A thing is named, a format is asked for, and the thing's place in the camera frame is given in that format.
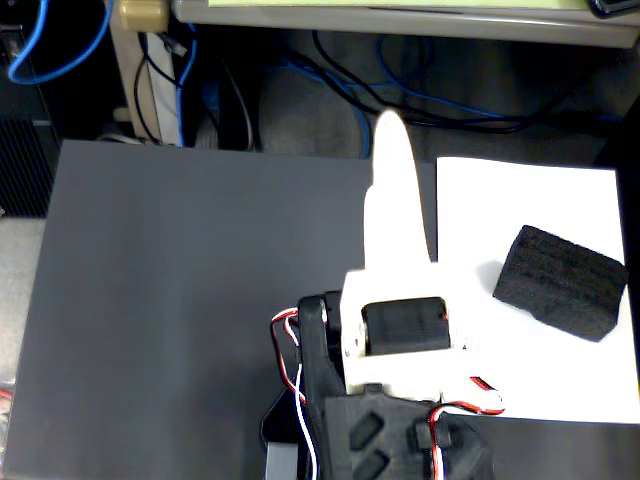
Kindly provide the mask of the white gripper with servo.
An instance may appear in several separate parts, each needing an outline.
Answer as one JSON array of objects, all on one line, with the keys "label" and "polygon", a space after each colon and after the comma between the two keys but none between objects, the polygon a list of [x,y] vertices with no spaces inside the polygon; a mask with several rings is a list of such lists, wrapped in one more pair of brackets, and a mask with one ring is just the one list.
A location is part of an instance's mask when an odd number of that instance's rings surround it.
[{"label": "white gripper with servo", "polygon": [[[384,261],[395,202],[400,250],[420,263],[374,269]],[[366,269],[347,273],[341,295],[347,394],[379,385],[401,399],[471,400],[478,369],[464,342],[476,284],[465,268],[430,263],[416,162],[406,126],[393,110],[384,111],[375,127],[363,240]]]}]

